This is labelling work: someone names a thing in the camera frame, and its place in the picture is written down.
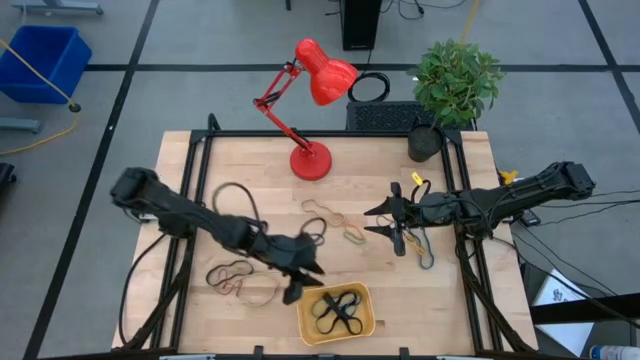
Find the black floor stripe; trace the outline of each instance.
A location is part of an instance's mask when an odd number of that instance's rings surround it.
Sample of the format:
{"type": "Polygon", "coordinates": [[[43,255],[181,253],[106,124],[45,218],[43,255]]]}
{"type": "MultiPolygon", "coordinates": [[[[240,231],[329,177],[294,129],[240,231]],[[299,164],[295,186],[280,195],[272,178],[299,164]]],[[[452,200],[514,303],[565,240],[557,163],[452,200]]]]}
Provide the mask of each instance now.
{"type": "MultiPolygon", "coordinates": [[[[358,70],[363,70],[366,64],[353,64],[358,70]]],[[[370,64],[371,71],[406,71],[414,64],[370,64]]],[[[534,65],[534,64],[504,64],[499,66],[504,72],[605,72],[618,69],[621,72],[640,72],[640,65],[534,65]]],[[[89,64],[85,71],[126,71],[124,64],[89,64]]],[[[261,72],[280,71],[282,64],[139,64],[135,71],[158,72],[261,72]]]]}
{"type": "MultiPolygon", "coordinates": [[[[640,110],[638,109],[638,104],[635,101],[633,93],[629,89],[629,85],[627,85],[624,75],[622,75],[622,67],[618,66],[616,59],[609,48],[609,44],[607,44],[607,40],[604,38],[604,34],[600,29],[600,25],[598,25],[598,20],[596,20],[596,17],[593,15],[593,11],[591,11],[591,7],[587,0],[578,0],[578,2],[580,3],[584,16],[587,18],[587,22],[593,32],[593,36],[596,38],[600,51],[602,51],[602,55],[607,61],[607,64],[613,69],[613,79],[616,81],[620,95],[622,95],[624,103],[627,105],[627,109],[629,110],[633,123],[636,125],[636,129],[640,132],[640,110]]],[[[633,65],[625,66],[625,68],[629,69],[629,71],[632,71],[633,69],[637,70],[636,66],[633,65]]]]}
{"type": "Polygon", "coordinates": [[[51,280],[51,284],[49,285],[49,289],[47,290],[47,295],[45,296],[44,303],[42,304],[42,308],[40,309],[40,313],[38,314],[38,319],[36,320],[35,327],[33,329],[33,332],[31,333],[31,338],[29,339],[29,343],[27,344],[24,359],[37,359],[38,354],[40,353],[40,348],[42,347],[42,342],[44,341],[44,337],[47,333],[47,328],[49,327],[49,323],[55,310],[56,303],[58,302],[58,297],[60,296],[60,291],[62,290],[67,271],[69,270],[69,265],[71,264],[73,253],[75,252],[76,245],[78,244],[82,226],[84,224],[85,218],[87,217],[87,212],[89,211],[89,205],[91,204],[93,193],[95,192],[96,185],[98,184],[98,179],[100,178],[102,166],[104,165],[104,161],[107,157],[107,152],[109,151],[109,145],[111,144],[113,133],[118,124],[120,113],[122,112],[122,107],[129,92],[129,87],[131,86],[131,79],[133,78],[133,74],[135,72],[135,65],[140,60],[142,47],[144,46],[144,43],[147,39],[151,23],[153,22],[153,17],[155,16],[156,9],[158,8],[158,1],[159,0],[151,0],[149,8],[147,9],[147,14],[144,18],[140,33],[138,34],[138,39],[133,49],[133,53],[131,54],[131,59],[129,60],[129,65],[127,66],[124,79],[122,80],[120,90],[118,91],[118,95],[116,96],[115,102],[113,104],[113,109],[111,110],[111,115],[109,116],[107,126],[105,127],[104,133],[102,135],[100,146],[98,147],[96,157],[93,161],[93,165],[91,166],[89,178],[84,187],[84,191],[82,192],[82,197],[80,198],[80,203],[78,204],[78,209],[76,210],[76,215],[73,219],[73,222],[71,223],[71,228],[64,243],[62,254],[60,255],[60,259],[58,260],[58,264],[56,265],[55,272],[53,273],[53,279],[51,280]]]}

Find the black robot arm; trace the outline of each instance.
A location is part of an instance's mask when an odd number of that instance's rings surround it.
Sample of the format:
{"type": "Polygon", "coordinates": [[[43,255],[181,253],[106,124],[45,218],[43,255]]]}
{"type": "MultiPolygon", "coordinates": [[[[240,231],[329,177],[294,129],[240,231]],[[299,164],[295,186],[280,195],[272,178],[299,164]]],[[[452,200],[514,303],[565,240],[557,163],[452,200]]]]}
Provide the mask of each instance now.
{"type": "Polygon", "coordinates": [[[144,168],[128,168],[111,189],[113,203],[123,209],[153,214],[160,230],[177,238],[194,234],[196,228],[211,233],[226,250],[255,258],[269,268],[291,277],[283,302],[291,304],[302,295],[303,286],[322,282],[300,271],[324,274],[316,263],[314,238],[301,231],[295,238],[267,235],[266,223],[242,216],[221,215],[173,192],[158,180],[155,172],[144,168]]]}
{"type": "Polygon", "coordinates": [[[366,230],[388,236],[394,252],[403,256],[402,231],[416,227],[449,225],[457,221],[473,238],[492,235],[500,221],[550,200],[582,200],[591,196],[595,183],[581,164],[553,163],[535,176],[494,189],[472,189],[424,194],[413,203],[402,197],[400,185],[391,184],[393,196],[365,215],[391,214],[389,226],[367,226],[366,230]]]}

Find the plastic bottle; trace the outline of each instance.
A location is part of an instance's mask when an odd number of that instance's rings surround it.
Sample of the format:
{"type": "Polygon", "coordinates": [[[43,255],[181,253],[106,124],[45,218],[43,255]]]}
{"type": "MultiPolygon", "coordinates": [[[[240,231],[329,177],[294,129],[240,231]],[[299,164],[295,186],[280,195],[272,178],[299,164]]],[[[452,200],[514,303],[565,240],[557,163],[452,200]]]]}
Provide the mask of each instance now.
{"type": "Polygon", "coordinates": [[[589,357],[602,360],[640,360],[640,348],[596,345],[589,350],[589,357]]]}

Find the wooden tabletop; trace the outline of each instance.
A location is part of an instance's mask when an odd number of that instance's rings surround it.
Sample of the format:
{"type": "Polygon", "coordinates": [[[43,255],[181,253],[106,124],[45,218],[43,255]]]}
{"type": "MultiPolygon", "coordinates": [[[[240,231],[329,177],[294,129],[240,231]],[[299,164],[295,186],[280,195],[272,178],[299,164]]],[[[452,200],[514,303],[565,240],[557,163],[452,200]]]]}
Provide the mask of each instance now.
{"type": "MultiPolygon", "coordinates": [[[[158,156],[156,171],[175,191],[180,187],[188,139],[188,132],[165,133],[158,156]]],[[[411,161],[406,139],[318,140],[331,150],[333,167],[325,178],[307,182],[296,178],[289,168],[289,154],[295,144],[288,138],[215,138],[205,187],[207,207],[211,206],[211,194],[217,186],[227,181],[239,182],[255,197],[261,218],[269,223],[269,233],[294,235],[304,221],[313,217],[301,210],[300,204],[306,199],[313,198],[362,227],[375,224],[375,219],[362,213],[390,195],[390,182],[400,182],[405,196],[409,195],[414,187],[414,171],[432,181],[431,191],[446,191],[441,157],[434,156],[424,163],[411,161]]],[[[463,142],[472,187],[498,186],[487,134],[463,133],[463,142]]],[[[456,184],[461,188],[455,151],[451,150],[456,184]]],[[[201,153],[196,156],[191,198],[200,156],[201,153]]],[[[249,201],[239,190],[225,190],[218,207],[223,213],[253,216],[249,201]]],[[[135,256],[158,235],[157,224],[142,226],[135,256]]],[[[209,233],[198,231],[179,351],[246,354],[252,353],[255,345],[263,345],[267,354],[384,355],[398,354],[399,347],[408,347],[412,355],[473,354],[453,229],[429,228],[428,235],[435,265],[423,270],[411,247],[407,247],[406,256],[397,257],[388,238],[366,233],[366,244],[358,246],[343,238],[342,229],[330,227],[317,252],[318,264],[327,273],[319,278],[326,285],[364,283],[372,296],[376,328],[370,337],[310,347],[300,338],[295,305],[281,302],[282,288],[273,301],[253,308],[234,296],[217,294],[206,284],[205,275],[212,267],[239,257],[223,250],[209,233]]],[[[496,229],[496,236],[511,241],[506,225],[496,229]]],[[[128,337],[157,303],[168,244],[165,240],[150,252],[131,279],[124,321],[128,337]]],[[[484,246],[496,305],[525,342],[537,348],[515,251],[489,240],[484,246]]],[[[261,263],[250,262],[256,271],[267,271],[261,263]]],[[[288,278],[273,274],[286,287],[288,278]]],[[[245,288],[259,292],[266,284],[256,278],[245,288]]],[[[490,349],[486,313],[479,302],[478,308],[485,348],[490,349]]],[[[171,308],[166,316],[163,345],[168,344],[173,314],[171,308]]],[[[118,345],[116,336],[114,346],[118,345]]]]}

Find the lamp base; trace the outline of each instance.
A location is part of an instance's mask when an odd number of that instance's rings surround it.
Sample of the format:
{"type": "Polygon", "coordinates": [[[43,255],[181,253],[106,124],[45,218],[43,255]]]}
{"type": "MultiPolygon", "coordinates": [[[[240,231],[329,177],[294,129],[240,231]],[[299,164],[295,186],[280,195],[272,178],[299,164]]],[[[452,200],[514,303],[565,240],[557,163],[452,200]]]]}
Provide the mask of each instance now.
{"type": "Polygon", "coordinates": [[[296,146],[291,152],[291,170],[303,180],[319,180],[331,170],[331,153],[323,144],[310,141],[309,146],[313,154],[301,146],[296,146]]]}

